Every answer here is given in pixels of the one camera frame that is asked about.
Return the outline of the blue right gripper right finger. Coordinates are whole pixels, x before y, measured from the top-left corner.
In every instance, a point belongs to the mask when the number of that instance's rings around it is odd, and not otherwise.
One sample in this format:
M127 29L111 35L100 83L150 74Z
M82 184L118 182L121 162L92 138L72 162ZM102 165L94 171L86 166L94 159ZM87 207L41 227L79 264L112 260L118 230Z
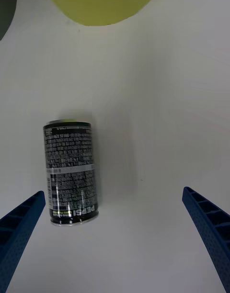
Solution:
M230 215L189 187L182 202L209 253L225 291L230 292Z

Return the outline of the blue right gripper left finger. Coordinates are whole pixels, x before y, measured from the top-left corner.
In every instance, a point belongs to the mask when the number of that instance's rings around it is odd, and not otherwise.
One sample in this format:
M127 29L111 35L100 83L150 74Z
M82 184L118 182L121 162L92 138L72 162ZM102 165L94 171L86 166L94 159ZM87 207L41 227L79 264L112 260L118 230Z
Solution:
M0 220L0 292L5 293L46 205L39 191Z

